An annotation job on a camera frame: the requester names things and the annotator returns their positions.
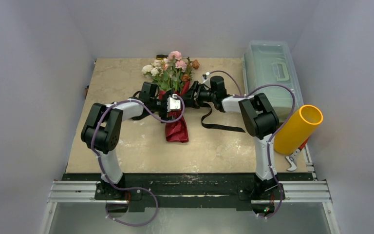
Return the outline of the black printed ribbon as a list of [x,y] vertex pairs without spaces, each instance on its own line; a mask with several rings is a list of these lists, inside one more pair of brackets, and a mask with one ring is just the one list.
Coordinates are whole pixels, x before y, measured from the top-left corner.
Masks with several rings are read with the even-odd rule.
[[[144,110],[142,111],[142,114],[139,115],[139,116],[136,116],[136,117],[132,117],[131,119],[132,120],[141,120],[141,119],[144,119],[145,117],[147,116],[151,116],[153,114],[153,112],[151,111],[151,101],[152,101],[153,98],[150,98],[148,101],[144,102],[144,104],[146,104],[146,108],[144,108]],[[220,125],[220,124],[213,124],[213,123],[204,123],[204,120],[210,116],[212,114],[212,110],[213,108],[210,106],[210,104],[208,103],[204,103],[204,108],[209,108],[209,112],[207,114],[205,114],[204,116],[201,117],[201,125],[204,127],[204,128],[207,128],[207,129],[217,129],[217,130],[224,130],[224,131],[231,131],[231,132],[239,132],[239,133],[244,133],[245,130],[243,128],[240,128],[240,127],[233,127],[233,126],[225,126],[225,125]],[[158,120],[161,122],[161,123],[168,123],[168,121],[166,120],[161,120],[159,117],[158,117]]]

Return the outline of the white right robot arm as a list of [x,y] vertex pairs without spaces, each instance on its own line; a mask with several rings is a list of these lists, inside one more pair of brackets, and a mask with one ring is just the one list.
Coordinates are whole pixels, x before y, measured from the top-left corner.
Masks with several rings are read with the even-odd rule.
[[264,93],[254,96],[233,96],[227,93],[224,79],[221,76],[211,77],[210,85],[195,81],[182,99],[189,108],[215,108],[219,112],[240,113],[244,128],[206,124],[207,129],[217,129],[230,132],[247,132],[253,137],[256,149],[256,171],[253,194],[266,198],[278,185],[277,171],[273,160],[271,140],[279,124],[279,118]]

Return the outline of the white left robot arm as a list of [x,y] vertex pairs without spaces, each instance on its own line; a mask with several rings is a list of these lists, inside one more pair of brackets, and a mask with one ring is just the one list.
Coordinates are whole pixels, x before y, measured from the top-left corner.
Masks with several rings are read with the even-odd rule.
[[140,120],[151,116],[161,123],[175,123],[181,117],[169,118],[168,114],[181,111],[185,102],[172,92],[158,97],[158,85],[144,82],[141,90],[126,100],[111,104],[94,103],[84,123],[81,140],[94,153],[101,169],[101,182],[108,184],[107,194],[121,199],[125,192],[141,190],[141,187],[126,187],[125,176],[120,168],[116,147],[121,125],[126,120]]

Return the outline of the red paper flower bouquet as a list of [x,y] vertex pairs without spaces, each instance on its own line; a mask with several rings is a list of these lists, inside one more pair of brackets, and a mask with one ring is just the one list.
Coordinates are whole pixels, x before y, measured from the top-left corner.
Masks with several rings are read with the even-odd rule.
[[[200,68],[198,60],[184,57],[179,51],[171,51],[168,55],[156,59],[141,69],[141,74],[150,78],[159,87],[159,97],[168,91],[179,96],[185,94],[189,87],[194,71]],[[187,124],[182,117],[174,123],[165,126],[167,142],[187,143],[189,141]]]

